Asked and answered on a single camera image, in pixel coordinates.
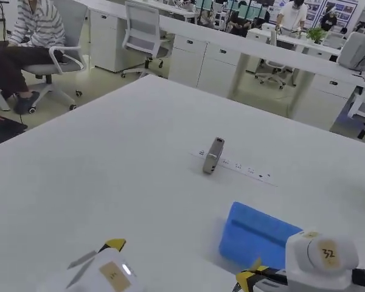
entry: chair armrest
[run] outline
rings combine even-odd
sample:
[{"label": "chair armrest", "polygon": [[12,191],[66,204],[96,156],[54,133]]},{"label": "chair armrest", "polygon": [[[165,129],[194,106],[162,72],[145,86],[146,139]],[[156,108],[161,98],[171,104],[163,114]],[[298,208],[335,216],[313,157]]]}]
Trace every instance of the chair armrest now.
[{"label": "chair armrest", "polygon": [[79,52],[80,59],[81,59],[81,62],[79,62],[78,60],[76,60],[76,59],[74,59],[74,58],[72,58],[72,57],[70,57],[68,55],[65,55],[64,54],[64,56],[66,58],[69,58],[69,59],[75,61],[78,65],[80,65],[82,67],[81,68],[81,71],[84,71],[86,69],[86,63],[85,63],[85,60],[83,58],[83,55],[81,54],[81,47],[80,46],[79,47],[58,47],[58,46],[54,46],[54,47],[51,47],[49,49],[49,55],[50,55],[51,60],[53,61],[54,65],[55,65],[56,69],[58,70],[58,74],[59,75],[62,75],[63,74],[63,71],[62,71],[62,68],[61,68],[59,62],[57,61],[57,58],[55,58],[54,52],[56,50],[62,50],[63,52],[69,51],[69,50],[76,50],[76,51],[78,51]]}]

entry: white cabinet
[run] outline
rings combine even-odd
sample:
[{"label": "white cabinet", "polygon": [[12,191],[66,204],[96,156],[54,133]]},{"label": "white cabinet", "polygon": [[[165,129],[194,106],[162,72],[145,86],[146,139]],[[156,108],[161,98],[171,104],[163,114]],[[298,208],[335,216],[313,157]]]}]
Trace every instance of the white cabinet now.
[{"label": "white cabinet", "polygon": [[233,50],[208,44],[197,88],[228,97],[240,55]]},{"label": "white cabinet", "polygon": [[169,80],[197,87],[207,43],[177,35],[170,57]]},{"label": "white cabinet", "polygon": [[196,87],[202,63],[203,55],[173,48],[168,79]]},{"label": "white cabinet", "polygon": [[[266,36],[256,35],[251,32],[248,32],[248,35],[246,36],[246,38],[248,40],[258,41],[258,42],[264,43],[264,44],[268,42],[268,38]],[[261,62],[260,58],[250,56],[246,70],[251,73],[256,73],[258,66],[260,65],[260,62]]]},{"label": "white cabinet", "polygon": [[124,19],[91,11],[91,62],[94,66],[119,72],[143,64],[139,52],[122,47],[127,22]]},{"label": "white cabinet", "polygon": [[236,66],[205,58],[197,88],[217,96],[227,97]]},{"label": "white cabinet", "polygon": [[355,86],[315,75],[306,95],[295,104],[292,119],[329,131]]}]

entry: desk drawer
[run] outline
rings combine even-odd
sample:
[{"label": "desk drawer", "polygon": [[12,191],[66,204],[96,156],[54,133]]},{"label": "desk drawer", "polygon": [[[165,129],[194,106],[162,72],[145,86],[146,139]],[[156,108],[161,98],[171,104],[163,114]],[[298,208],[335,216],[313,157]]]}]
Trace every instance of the desk drawer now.
[{"label": "desk drawer", "polygon": [[97,27],[100,33],[103,29],[117,29],[117,17],[98,11],[91,11],[91,26]]},{"label": "desk drawer", "polygon": [[217,46],[216,44],[208,44],[205,58],[211,58],[227,64],[237,65],[240,56],[241,53],[226,49],[225,47]]},{"label": "desk drawer", "polygon": [[266,43],[268,38],[263,35],[256,35],[255,33],[248,32],[248,36],[246,37],[248,40],[259,41],[260,43]]},{"label": "desk drawer", "polygon": [[320,59],[329,60],[331,58],[331,54],[328,52],[322,52],[317,49],[308,49],[308,55],[318,57]]},{"label": "desk drawer", "polygon": [[181,35],[175,36],[173,47],[181,50],[186,50],[191,53],[204,54],[207,43],[205,41],[197,41],[191,38],[186,38]]},{"label": "desk drawer", "polygon": [[311,87],[345,99],[349,99],[355,89],[355,85],[321,75],[315,75]]}]

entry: person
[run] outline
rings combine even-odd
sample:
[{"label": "person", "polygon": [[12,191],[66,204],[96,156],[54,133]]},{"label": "person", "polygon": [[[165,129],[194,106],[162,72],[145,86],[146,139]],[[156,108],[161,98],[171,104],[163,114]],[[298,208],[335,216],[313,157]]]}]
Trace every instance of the person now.
[{"label": "person", "polygon": [[321,29],[328,32],[332,30],[334,26],[336,26],[336,15],[335,15],[335,6],[327,7],[326,14],[321,19]]},{"label": "person", "polygon": [[212,5],[210,11],[203,10],[200,15],[200,25],[208,27],[210,29],[214,28],[214,11]]},{"label": "person", "polygon": [[304,0],[294,0],[286,3],[277,16],[277,28],[282,26],[282,33],[289,35],[304,28],[308,7]]},{"label": "person", "polygon": [[[238,3],[238,8],[240,8],[242,5],[247,6],[246,1],[240,1]],[[244,38],[246,38],[246,36],[248,35],[248,30],[251,27],[250,21],[238,17],[238,11],[232,13],[229,24],[232,26],[230,33],[232,33],[233,35],[240,35]]]},{"label": "person", "polygon": [[[0,89],[3,98],[18,96],[15,112],[28,113],[39,98],[30,91],[22,68],[36,64],[53,64],[49,55],[52,46],[64,46],[65,32],[61,16],[52,0],[18,0],[18,20],[8,41],[0,41]],[[55,57],[62,61],[63,53]]]}]

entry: cable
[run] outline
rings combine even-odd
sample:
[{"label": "cable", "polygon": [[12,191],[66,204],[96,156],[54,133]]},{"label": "cable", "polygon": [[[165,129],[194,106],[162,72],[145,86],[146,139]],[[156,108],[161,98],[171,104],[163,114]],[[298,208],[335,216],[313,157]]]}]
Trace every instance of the cable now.
[{"label": "cable", "polygon": [[0,3],[0,10],[1,10],[2,25],[3,25],[2,39],[3,39],[3,41],[5,41],[5,38],[7,36],[7,23],[6,23],[6,20],[5,20],[4,7],[3,7],[2,3]]}]

